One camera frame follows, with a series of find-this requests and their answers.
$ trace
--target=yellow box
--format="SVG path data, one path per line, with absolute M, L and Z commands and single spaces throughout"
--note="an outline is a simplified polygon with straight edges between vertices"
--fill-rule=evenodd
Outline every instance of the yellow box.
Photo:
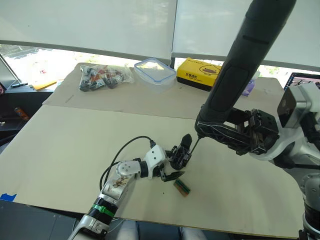
M 188 57 L 177 69 L 176 79 L 182 84 L 210 91 L 215 84 L 221 66 Z

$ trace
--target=green band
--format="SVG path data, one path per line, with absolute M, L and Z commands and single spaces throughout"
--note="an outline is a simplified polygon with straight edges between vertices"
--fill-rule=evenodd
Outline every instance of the green band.
M 92 207 L 93 207 L 94 209 L 99 210 L 100 213 L 107 214 L 107 215 L 109 215 L 110 217 L 114 217 L 114 215 L 115 215 L 113 212 L 111 212 L 111 211 L 109 211 L 108 209 L 106 209 L 105 206 L 99 206 L 99 205 L 93 204 Z

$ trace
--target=blue tape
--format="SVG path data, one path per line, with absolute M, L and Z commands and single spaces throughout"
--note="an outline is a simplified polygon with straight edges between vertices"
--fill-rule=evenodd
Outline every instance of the blue tape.
M 0 196 L 0 200 L 13 202 L 15 200 L 16 196 L 17 196 L 17 194 L 11 196 L 11 195 L 4 193 Z

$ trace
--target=clear plastic container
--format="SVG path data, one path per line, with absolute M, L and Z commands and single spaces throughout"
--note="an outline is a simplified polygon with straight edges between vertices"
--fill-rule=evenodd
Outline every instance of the clear plastic container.
M 175 83 L 176 71 L 155 58 L 148 58 L 134 65 L 142 82 L 156 93 L 162 93 Z

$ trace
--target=plastic lid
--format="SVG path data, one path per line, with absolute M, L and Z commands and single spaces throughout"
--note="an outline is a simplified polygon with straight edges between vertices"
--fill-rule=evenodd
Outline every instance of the plastic lid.
M 164 81 L 176 75 L 175 70 L 155 58 L 138 62 L 134 65 L 134 68 L 145 76 L 146 81 L 155 85 L 161 85 Z

